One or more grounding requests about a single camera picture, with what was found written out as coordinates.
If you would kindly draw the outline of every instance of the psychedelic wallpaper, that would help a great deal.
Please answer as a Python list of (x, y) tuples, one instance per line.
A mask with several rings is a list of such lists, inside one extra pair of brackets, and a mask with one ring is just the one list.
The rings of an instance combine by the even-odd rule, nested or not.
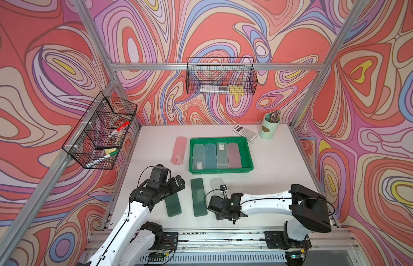
[(371, 265), (413, 266), (413, 1), (369, 3), (297, 132)]
[[(39, 3), (0, 1), (0, 238), (109, 82), (73, 6)], [(131, 135), (113, 171), (69, 164), (9, 266), (76, 263), (103, 219)]]
[[(260, 63), (322, 62), (351, 1), (97, 0), (91, 15), (113, 62), (185, 63), (241, 57)], [(118, 77), (144, 124), (255, 123), (281, 109), (288, 123), (316, 72), (258, 71), (254, 96), (187, 95), (185, 71)]]
[[(323, 62), (351, 0), (86, 0), (114, 62)], [(118, 77), (144, 124), (289, 122), (315, 72), (259, 71), (256, 94), (185, 93), (185, 72)], [(0, 237), (108, 77), (73, 0), (0, 0)], [(297, 132), (372, 265), (413, 265), (413, 0), (371, 0)], [(116, 177), (70, 163), (10, 265), (74, 265)]]

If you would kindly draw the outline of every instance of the green tray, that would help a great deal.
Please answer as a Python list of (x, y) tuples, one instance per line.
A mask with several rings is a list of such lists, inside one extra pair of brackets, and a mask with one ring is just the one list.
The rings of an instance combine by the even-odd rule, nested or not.
[[(217, 142), (237, 143), (239, 145), (239, 153), (241, 154), (242, 168), (240, 169), (208, 169), (208, 170), (195, 170), (192, 169), (193, 160), (193, 145), (195, 144), (208, 144)], [(230, 174), (230, 173), (247, 173), (254, 169), (252, 164), (252, 158), (250, 149), (248, 147), (248, 140), (245, 137), (203, 137), (190, 140), (190, 155), (189, 155), (189, 172), (192, 174)]]

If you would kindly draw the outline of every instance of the mint green cup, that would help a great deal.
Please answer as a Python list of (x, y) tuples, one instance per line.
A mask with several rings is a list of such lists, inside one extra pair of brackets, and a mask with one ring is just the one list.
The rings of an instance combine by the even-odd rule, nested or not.
[(269, 113), (264, 115), (263, 123), (261, 124), (260, 131), (258, 132), (258, 135), (260, 135), (260, 137), (262, 137), (265, 140), (273, 138), (273, 135), (275, 134), (276, 129), (278, 128), (278, 125), (281, 122), (281, 118), (279, 118), (279, 121), (276, 123), (270, 123), (268, 120), (270, 120)]

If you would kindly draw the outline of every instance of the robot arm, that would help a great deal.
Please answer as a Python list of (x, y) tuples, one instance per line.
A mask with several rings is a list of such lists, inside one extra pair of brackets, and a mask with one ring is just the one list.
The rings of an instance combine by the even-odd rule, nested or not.
[(170, 177), (167, 181), (168, 172), (169, 169), (162, 165), (155, 166), (150, 178), (133, 190), (129, 197), (129, 204), (118, 224), (103, 245), (92, 255), (87, 265), (135, 265), (148, 249), (160, 246), (162, 226), (149, 222), (142, 224), (155, 204), (184, 189), (184, 180), (180, 175), (175, 178)]
[(241, 217), (258, 213), (280, 213), (294, 216), (285, 223), (287, 240), (303, 241), (309, 232), (331, 231), (326, 198), (304, 186), (292, 185), (291, 190), (268, 195), (232, 194), (230, 199), (212, 196), (208, 209), (217, 220), (233, 224)]

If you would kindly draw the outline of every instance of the red marker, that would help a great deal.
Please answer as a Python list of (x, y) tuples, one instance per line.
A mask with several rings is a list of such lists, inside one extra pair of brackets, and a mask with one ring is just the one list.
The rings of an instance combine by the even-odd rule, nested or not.
[(120, 127), (118, 127), (118, 129), (115, 129), (112, 133), (110, 133), (110, 135), (116, 135), (118, 134), (119, 131), (121, 131), (124, 127), (126, 127), (127, 125), (129, 125), (129, 121), (126, 121), (124, 124), (122, 124)]

